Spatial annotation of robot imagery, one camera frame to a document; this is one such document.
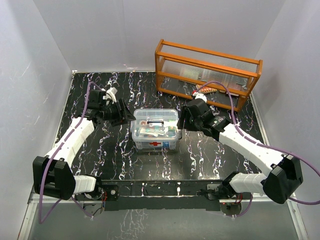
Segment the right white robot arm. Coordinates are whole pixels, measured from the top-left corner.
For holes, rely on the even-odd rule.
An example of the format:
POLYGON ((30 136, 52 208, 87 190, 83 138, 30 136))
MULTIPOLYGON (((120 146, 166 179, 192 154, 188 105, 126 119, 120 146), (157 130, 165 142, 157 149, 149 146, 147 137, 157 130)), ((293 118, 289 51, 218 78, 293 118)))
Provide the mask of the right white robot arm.
POLYGON ((257 193, 283 204, 303 183, 299 158, 263 147, 260 141, 242 132, 225 116, 214 115, 201 98, 193 99, 182 107, 177 127, 212 137, 260 169, 260 173, 232 172, 219 186, 207 190, 218 199, 233 199, 241 193, 257 193))

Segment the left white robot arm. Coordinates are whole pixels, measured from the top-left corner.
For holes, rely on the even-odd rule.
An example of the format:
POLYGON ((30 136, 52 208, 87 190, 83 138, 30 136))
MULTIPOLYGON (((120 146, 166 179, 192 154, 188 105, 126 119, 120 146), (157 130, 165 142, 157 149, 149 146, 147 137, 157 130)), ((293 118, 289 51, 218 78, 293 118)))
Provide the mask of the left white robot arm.
POLYGON ((37 156, 32 163, 34 191, 43 196, 68 200, 77 194, 87 194, 97 200, 103 195, 99 177, 92 175, 74 175, 73 161, 103 121, 116 127, 135 121, 122 98, 116 98, 117 89, 92 89, 85 100, 82 113, 73 118, 61 139, 45 155, 37 156))

